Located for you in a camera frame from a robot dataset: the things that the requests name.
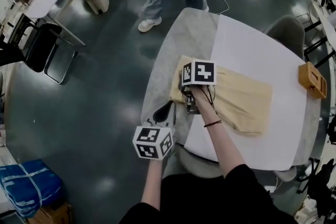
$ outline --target folded cloth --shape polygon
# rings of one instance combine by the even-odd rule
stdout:
[[[182,56],[177,65],[170,98],[184,103],[179,88],[179,73],[192,58]],[[272,102],[271,85],[217,66],[217,85],[214,100],[219,117],[233,129],[246,135],[266,131]]]
[[[21,217],[62,198],[62,181],[41,160],[0,167],[0,184]]]

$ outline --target floor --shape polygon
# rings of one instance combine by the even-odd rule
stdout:
[[[155,57],[185,7],[184,0],[170,0],[163,23],[141,34],[138,14],[145,1],[110,0],[109,10],[99,16],[82,0],[74,1],[61,21],[87,46],[78,46],[79,54],[64,85],[22,63],[15,68],[6,99],[8,147],[18,162],[41,158],[62,178],[77,223],[117,223],[141,198],[148,162],[137,158],[131,141],[135,126],[141,124]],[[309,4],[309,0],[226,1],[230,5],[226,16],[261,31],[282,15],[305,13]],[[214,13],[226,8],[221,0],[208,0],[208,5]],[[325,54],[326,48],[321,47],[311,60]],[[62,46],[50,74],[58,76],[61,70],[57,67],[69,55],[69,46]],[[320,71],[330,77],[328,65]],[[323,120],[313,151],[317,156],[329,110],[330,97],[322,103]],[[269,173],[258,171],[258,178],[263,184],[275,185]],[[283,183],[273,195],[275,204],[294,214],[303,200],[296,189],[295,182]]]

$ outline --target beige cloth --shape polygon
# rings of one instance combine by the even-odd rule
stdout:
[[[179,73],[192,59],[182,56],[172,83],[170,98],[184,103],[179,88]],[[268,125],[272,102],[271,85],[217,66],[215,109],[222,120],[246,135],[263,134]]]

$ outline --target black wristband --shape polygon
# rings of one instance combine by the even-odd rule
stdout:
[[[215,122],[213,122],[213,123],[205,124],[204,127],[209,127],[209,126],[211,126],[211,125],[215,125],[215,124],[217,124],[217,123],[221,123],[221,122],[222,122],[221,120],[219,120],[219,121],[215,121]]]

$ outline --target small wooden box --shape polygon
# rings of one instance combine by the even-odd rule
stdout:
[[[311,62],[299,66],[299,83],[306,88],[313,97],[327,97],[327,82]]]

